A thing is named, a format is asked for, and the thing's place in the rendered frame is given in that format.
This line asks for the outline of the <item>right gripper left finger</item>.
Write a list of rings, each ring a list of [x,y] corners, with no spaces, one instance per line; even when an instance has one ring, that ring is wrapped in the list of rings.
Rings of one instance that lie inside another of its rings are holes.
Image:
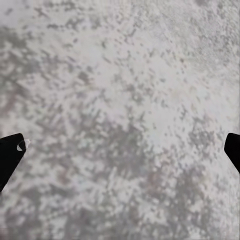
[[[29,146],[21,133],[0,138],[0,193]]]

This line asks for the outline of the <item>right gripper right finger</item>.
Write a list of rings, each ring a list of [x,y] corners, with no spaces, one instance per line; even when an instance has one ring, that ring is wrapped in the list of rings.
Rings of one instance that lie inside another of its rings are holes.
[[[240,173],[240,134],[227,135],[224,151]]]

